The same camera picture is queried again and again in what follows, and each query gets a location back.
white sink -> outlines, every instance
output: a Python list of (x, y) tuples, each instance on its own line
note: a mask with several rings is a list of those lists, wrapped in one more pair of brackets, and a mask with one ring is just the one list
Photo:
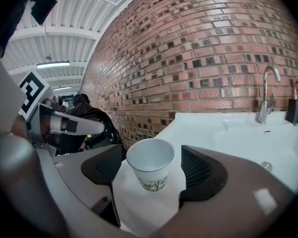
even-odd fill
[(234, 128), (215, 134), (219, 152), (272, 165), (272, 174), (298, 191), (298, 126)]
[(252, 160), (269, 162), (272, 174), (298, 193), (298, 124), (284, 119), (285, 112), (267, 116), (266, 124), (255, 113), (177, 113), (159, 135), (178, 152), (181, 145), (208, 148)]

black camera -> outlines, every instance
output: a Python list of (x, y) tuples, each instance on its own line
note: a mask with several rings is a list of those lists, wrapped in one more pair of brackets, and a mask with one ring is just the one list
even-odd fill
[(49, 15), (50, 11), (56, 5), (57, 0), (31, 0), (34, 1), (35, 4), (32, 7), (31, 15), (34, 17), (36, 22), (39, 25), (42, 25)]

drain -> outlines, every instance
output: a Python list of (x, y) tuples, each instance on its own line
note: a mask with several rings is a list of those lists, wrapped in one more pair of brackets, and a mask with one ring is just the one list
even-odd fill
[(268, 172), (271, 172), (273, 170), (272, 164), (270, 164), (268, 161), (263, 161), (260, 164), (264, 169), (266, 169)]

person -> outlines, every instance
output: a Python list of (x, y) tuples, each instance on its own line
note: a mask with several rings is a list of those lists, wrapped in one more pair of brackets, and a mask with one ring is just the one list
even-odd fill
[(79, 116), (88, 112), (101, 112), (100, 109), (94, 108), (90, 105), (90, 100), (86, 94), (76, 94), (73, 97), (74, 108), (68, 109), (65, 114), (71, 116)]
[(76, 94), (73, 97), (73, 106), (74, 108), (68, 109), (65, 114), (90, 120), (96, 119), (103, 122), (105, 125), (104, 133), (101, 135), (89, 135), (89, 137), (83, 142), (81, 148), (94, 149), (112, 143), (121, 144), (123, 152), (122, 158), (125, 159), (126, 150), (123, 147), (119, 132), (114, 127), (110, 117), (104, 111), (91, 106), (90, 100), (86, 94)]

ceiling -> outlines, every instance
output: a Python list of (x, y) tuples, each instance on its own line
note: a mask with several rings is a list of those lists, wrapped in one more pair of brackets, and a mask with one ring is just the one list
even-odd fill
[(42, 26), (31, 16), (28, 2), (23, 17), (1, 59), (16, 83), (36, 64), (69, 61), (70, 66), (38, 69), (55, 93), (78, 91), (87, 63), (110, 22), (132, 0), (57, 0)]

